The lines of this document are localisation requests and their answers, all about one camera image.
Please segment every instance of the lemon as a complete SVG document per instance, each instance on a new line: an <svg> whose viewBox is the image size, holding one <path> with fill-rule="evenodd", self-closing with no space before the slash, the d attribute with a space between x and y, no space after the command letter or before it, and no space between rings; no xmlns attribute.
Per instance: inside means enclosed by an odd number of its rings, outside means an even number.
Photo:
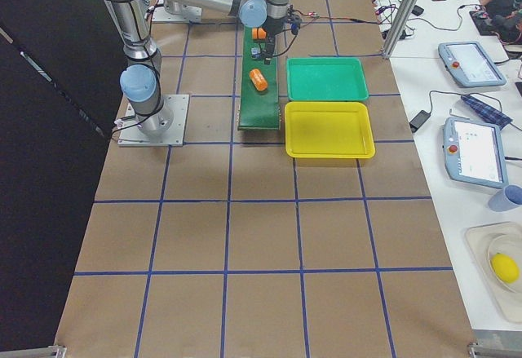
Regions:
<svg viewBox="0 0 522 358"><path fill-rule="evenodd" d="M515 260L506 254L495 254L491 258L491 267L498 279L503 282L513 283L519 279L519 267L516 265Z"/></svg>

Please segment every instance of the orange cylinder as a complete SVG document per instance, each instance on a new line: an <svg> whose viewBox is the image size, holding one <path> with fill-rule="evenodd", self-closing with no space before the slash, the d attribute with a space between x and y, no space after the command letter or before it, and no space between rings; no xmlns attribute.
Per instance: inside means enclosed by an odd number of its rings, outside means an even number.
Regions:
<svg viewBox="0 0 522 358"><path fill-rule="evenodd" d="M258 91L264 91L268 87L268 82L259 69L250 70L249 75L250 80Z"/></svg>
<svg viewBox="0 0 522 358"><path fill-rule="evenodd" d="M252 40L264 40L267 38L267 33L263 28L252 28Z"/></svg>

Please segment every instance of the power adapter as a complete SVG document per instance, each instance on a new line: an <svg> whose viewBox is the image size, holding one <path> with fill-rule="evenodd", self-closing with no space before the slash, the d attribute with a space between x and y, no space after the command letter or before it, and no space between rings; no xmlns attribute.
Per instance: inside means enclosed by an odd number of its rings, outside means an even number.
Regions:
<svg viewBox="0 0 522 358"><path fill-rule="evenodd" d="M411 129L411 132L417 132L417 130L422 127L426 120L430 118L430 116L431 113L426 112L424 110L417 113L417 115L415 115L415 117L411 119L411 122L409 122L409 128Z"/></svg>
<svg viewBox="0 0 522 358"><path fill-rule="evenodd" d="M387 30L384 30L381 32L381 35L383 36L383 40L386 40L386 37L387 37L389 31L390 31L390 29L387 29ZM408 34L406 33L405 30L403 30L402 33L400 34L399 40L404 40L407 37L408 37Z"/></svg>
<svg viewBox="0 0 522 358"><path fill-rule="evenodd" d="M417 17L419 17L423 12L424 12L424 9L417 5L415 5L414 9L411 11L411 13L413 15L416 15Z"/></svg>

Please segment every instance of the table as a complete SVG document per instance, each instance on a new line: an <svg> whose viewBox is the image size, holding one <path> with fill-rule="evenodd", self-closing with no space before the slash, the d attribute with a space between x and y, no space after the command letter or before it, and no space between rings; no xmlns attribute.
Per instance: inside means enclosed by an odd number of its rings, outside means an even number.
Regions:
<svg viewBox="0 0 522 358"><path fill-rule="evenodd" d="M421 17L446 28L455 28L458 24L456 9L459 6L473 3L478 1L418 0L418 5L425 9ZM467 14L471 9L472 7L465 7L461 10L462 27L456 32L434 29L421 20L408 22L416 28L415 35L397 43L390 61L409 120L421 109L429 110L428 92L438 90L491 95L502 101L504 112L514 119L515 124L522 125L522 97L514 83L520 81L517 77L519 60L511 60L499 66L507 79L506 85L464 89L453 81L438 56L437 47L440 42L479 41L493 61L501 62L507 59L502 45L495 37L483 37L478 34ZM494 102L486 99L484 101L494 105ZM504 221L521 221L522 208L495 213L487 206L488 199L496 192L495 189L459 183L449 178L445 171L441 145L442 126L449 116L450 109L453 110L453 114L477 118L463 102L459 102L458 96L434 95L431 118L414 135L414 141L467 315L474 330L522 331L522 324L505 320L496 308L464 236L468 228ZM502 131L502 143L507 156L522 157L521 135L522 133L511 126ZM520 163L508 163L507 171L510 183L522 184Z"/></svg>

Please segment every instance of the umbrella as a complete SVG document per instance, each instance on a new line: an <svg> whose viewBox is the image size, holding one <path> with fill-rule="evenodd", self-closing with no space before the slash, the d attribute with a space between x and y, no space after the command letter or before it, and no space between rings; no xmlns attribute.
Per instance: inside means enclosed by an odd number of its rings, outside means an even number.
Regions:
<svg viewBox="0 0 522 358"><path fill-rule="evenodd" d="M496 124L500 129L513 122L509 116L493 108L491 105L483 103L472 95L461 95L461 100L473 109L486 123Z"/></svg>

